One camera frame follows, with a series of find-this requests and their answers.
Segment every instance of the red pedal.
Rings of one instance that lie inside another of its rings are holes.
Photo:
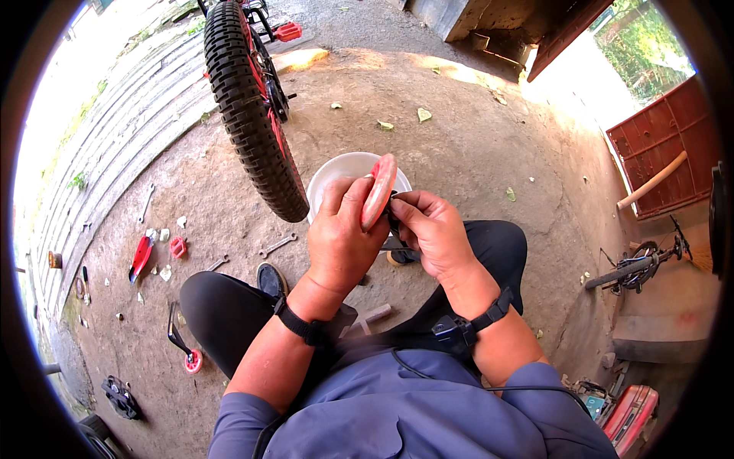
[[[275,30],[275,37],[280,41],[295,40],[301,38],[301,35],[303,35],[301,24],[294,22],[286,22]]]
[[[174,237],[171,241],[170,248],[173,258],[179,259],[183,254],[186,253],[186,242],[184,241],[184,238],[181,236]]]

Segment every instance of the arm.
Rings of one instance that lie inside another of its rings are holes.
[[[421,251],[424,269],[443,286],[454,312],[469,320],[483,314],[500,288],[474,256],[456,208],[431,193],[412,191],[396,195],[392,210],[401,220],[400,238]],[[526,364],[548,362],[513,307],[477,339],[474,362],[493,387],[503,386]]]
[[[369,232],[360,214],[374,180],[341,178],[329,184],[308,232],[311,267],[288,296],[288,307],[306,322],[328,321],[374,262],[388,235],[383,217]],[[225,395],[240,392],[284,413],[303,384],[313,348],[273,316],[244,354]]]

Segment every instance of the open-end wrench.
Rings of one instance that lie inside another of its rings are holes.
[[[145,219],[145,210],[148,209],[148,203],[150,203],[150,196],[153,194],[153,191],[156,189],[156,186],[153,184],[150,184],[148,187],[148,197],[145,199],[145,202],[142,205],[142,211],[140,211],[140,217],[138,217],[138,223],[142,223],[143,219]]]
[[[275,249],[277,249],[277,248],[279,248],[279,247],[282,247],[282,246],[284,246],[284,245],[288,244],[288,243],[289,243],[290,241],[295,241],[296,239],[298,239],[298,236],[296,236],[296,234],[295,234],[295,233],[291,233],[291,235],[290,235],[290,236],[286,237],[286,238],[285,238],[285,239],[283,239],[282,241],[280,241],[280,242],[276,242],[275,244],[271,245],[271,246],[270,246],[270,247],[268,247],[267,249],[263,249],[263,250],[260,250],[260,251],[259,251],[258,253],[260,254],[260,256],[261,256],[261,257],[263,257],[263,259],[266,259],[266,258],[268,258],[268,255],[269,255],[269,254],[270,254],[270,253],[271,253],[271,252],[272,252],[273,250],[275,250]]]
[[[220,256],[219,259],[214,262],[214,264],[206,268],[206,270],[214,271],[216,268],[222,266],[224,263],[227,263],[228,261],[229,261],[229,256],[225,253],[224,255]]]

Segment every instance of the training wheel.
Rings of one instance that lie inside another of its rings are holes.
[[[189,356],[185,356],[183,359],[183,364],[186,367],[186,372],[190,375],[194,375],[199,372],[201,369],[201,364],[204,362],[204,360],[201,357],[201,352],[199,352],[198,349],[192,349],[191,354],[194,356],[194,361],[189,362]]]
[[[369,231],[382,215],[385,204],[390,198],[390,192],[393,191],[395,177],[398,174],[398,163],[395,161],[395,156],[390,153],[384,155],[372,167],[370,174],[374,177],[374,185],[367,196],[360,218],[362,231],[365,232]]]

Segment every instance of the black wrist strap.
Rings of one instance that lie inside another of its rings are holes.
[[[491,324],[497,322],[502,317],[507,315],[509,311],[509,304],[514,300],[512,292],[509,287],[500,293],[500,296],[492,303],[487,312],[471,321],[471,326],[474,329],[474,333],[489,327]]]
[[[280,318],[280,321],[290,331],[303,338],[307,346],[316,346],[323,342],[322,328],[326,322],[314,320],[312,323],[308,323],[301,319],[288,307],[286,297],[281,297],[275,303],[274,314]]]

